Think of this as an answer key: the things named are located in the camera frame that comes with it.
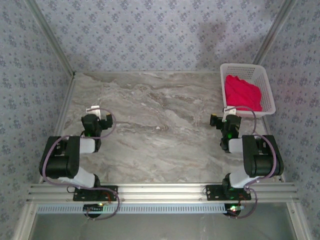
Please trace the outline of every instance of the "red towel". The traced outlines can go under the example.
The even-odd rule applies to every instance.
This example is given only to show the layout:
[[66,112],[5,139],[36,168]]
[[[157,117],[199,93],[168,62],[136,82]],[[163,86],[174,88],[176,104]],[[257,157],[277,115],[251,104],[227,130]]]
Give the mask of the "red towel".
[[[262,111],[259,87],[239,79],[237,76],[228,75],[225,78],[224,89],[228,106],[247,106],[254,111]],[[238,110],[248,111],[246,108],[239,108]]]

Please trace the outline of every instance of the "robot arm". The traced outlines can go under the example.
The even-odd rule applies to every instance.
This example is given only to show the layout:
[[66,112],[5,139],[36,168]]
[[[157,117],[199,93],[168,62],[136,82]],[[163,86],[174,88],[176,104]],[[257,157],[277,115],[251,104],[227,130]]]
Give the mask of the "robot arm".
[[[113,125],[111,114],[106,115],[106,119],[100,119],[95,114],[87,114],[81,118],[84,127],[84,136],[70,136],[68,139],[60,141],[53,149],[45,174],[51,179],[58,179],[77,186],[93,188],[99,187],[98,176],[87,172],[80,167],[80,154],[97,152],[101,146],[101,139],[90,137],[100,137],[102,130],[108,129]],[[39,172],[42,175],[45,158],[60,136],[50,136],[45,145],[44,152],[39,165]]]
[[[239,195],[251,199],[244,187],[257,178],[263,178],[271,173],[274,159],[267,142],[255,135],[239,137],[241,117],[228,114],[224,118],[211,115],[210,125],[221,130],[220,146],[226,153],[242,153],[243,166],[237,171],[228,173],[222,180],[222,185],[208,185],[207,200],[241,200]],[[284,171],[284,163],[273,135],[264,135],[272,145],[276,155],[276,166],[272,176],[280,176]]]

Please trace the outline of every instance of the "blue floral wallpaper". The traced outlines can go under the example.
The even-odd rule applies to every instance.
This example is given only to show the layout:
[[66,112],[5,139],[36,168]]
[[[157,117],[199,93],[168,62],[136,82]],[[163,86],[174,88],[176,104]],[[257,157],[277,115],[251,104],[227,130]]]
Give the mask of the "blue floral wallpaper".
[[320,2],[299,0],[267,54],[276,112],[268,123],[320,239]]
[[0,239],[10,239],[28,186],[39,180],[70,76],[23,0],[0,1]]
[[78,72],[250,63],[283,0],[37,0]]

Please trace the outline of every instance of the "marble table surface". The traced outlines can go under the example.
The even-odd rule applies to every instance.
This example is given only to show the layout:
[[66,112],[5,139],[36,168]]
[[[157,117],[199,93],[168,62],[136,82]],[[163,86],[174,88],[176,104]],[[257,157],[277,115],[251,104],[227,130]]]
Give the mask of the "marble table surface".
[[[82,132],[90,106],[116,116],[99,152],[80,156],[102,182],[221,182],[243,164],[242,154],[221,149],[222,134],[209,125],[210,114],[222,116],[218,72],[77,73],[74,81],[64,134]],[[240,136],[253,126],[252,118],[242,118]],[[261,119],[256,131],[265,134]]]

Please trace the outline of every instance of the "purple cable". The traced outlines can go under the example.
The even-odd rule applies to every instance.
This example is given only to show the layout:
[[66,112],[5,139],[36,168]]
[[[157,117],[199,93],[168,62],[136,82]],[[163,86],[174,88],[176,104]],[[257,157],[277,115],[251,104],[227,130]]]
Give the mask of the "purple cable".
[[[95,137],[94,139],[103,139],[103,138],[106,138],[107,136],[109,136],[114,130],[115,130],[115,127],[117,125],[117,122],[116,122],[116,118],[115,116],[109,111],[109,110],[106,110],[104,108],[94,108],[94,109],[91,109],[90,111],[93,111],[93,110],[105,110],[107,112],[109,112],[112,117],[114,118],[114,127],[112,129],[112,131],[110,131],[108,134],[106,134],[105,136],[102,136],[102,137]],[[117,199],[117,206],[116,206],[116,209],[113,213],[111,213],[110,215],[108,216],[105,216],[105,217],[101,217],[101,218],[91,218],[88,216],[88,212],[86,214],[86,216],[88,217],[88,219],[90,220],[93,220],[93,221],[99,221],[99,220],[105,220],[105,219],[109,219],[109,218],[112,218],[114,215],[116,215],[116,213],[118,212],[119,208],[120,208],[120,198],[117,194],[117,192],[111,190],[110,188],[107,188],[107,187],[85,187],[85,186],[78,186],[76,184],[71,184],[71,183],[56,183],[56,182],[53,182],[53,181],[50,181],[48,178],[47,178],[47,175],[46,175],[46,168],[47,168],[47,164],[48,164],[48,161],[49,161],[49,157],[51,155],[51,153],[53,152],[53,150],[55,149],[56,145],[63,139],[66,139],[68,137],[71,137],[70,135],[65,135],[65,136],[61,136],[59,137],[54,143],[53,145],[51,146],[51,148],[49,149],[48,151],[48,154],[46,155],[45,159],[44,159],[44,163],[43,163],[43,167],[42,167],[42,177],[43,179],[49,183],[49,184],[52,184],[52,185],[56,185],[56,186],[68,186],[68,187],[74,187],[74,188],[78,188],[78,189],[86,189],[86,190],[104,190],[104,191],[108,191],[112,194],[115,195],[116,199]]]
[[250,210],[250,212],[248,212],[246,215],[244,216],[230,216],[231,218],[233,219],[244,219],[244,218],[247,218],[249,217],[257,208],[257,205],[258,205],[258,196],[257,196],[257,193],[256,191],[253,189],[253,188],[249,188],[250,185],[252,184],[255,184],[257,183],[258,181],[262,180],[262,179],[268,179],[270,178],[274,173],[275,173],[275,170],[276,170],[276,167],[277,167],[277,155],[276,155],[276,151],[274,149],[274,147],[272,146],[271,142],[264,136],[260,135],[260,134],[257,134],[256,133],[256,128],[257,128],[257,116],[254,112],[254,110],[248,106],[235,106],[235,107],[231,107],[231,108],[228,108],[226,111],[230,111],[232,109],[238,109],[238,108],[245,108],[245,109],[248,109],[252,112],[253,114],[253,117],[254,117],[254,127],[253,127],[253,131],[252,131],[252,135],[254,136],[257,136],[259,138],[262,138],[270,147],[270,150],[272,152],[272,156],[273,156],[273,165],[272,165],[272,169],[271,171],[269,172],[269,174],[267,176],[264,176],[264,177],[258,177],[257,179],[254,179],[250,182],[248,182],[245,186],[244,186],[244,190],[245,191],[250,191],[250,192],[253,192],[254,193],[254,205],[253,205],[253,208]]

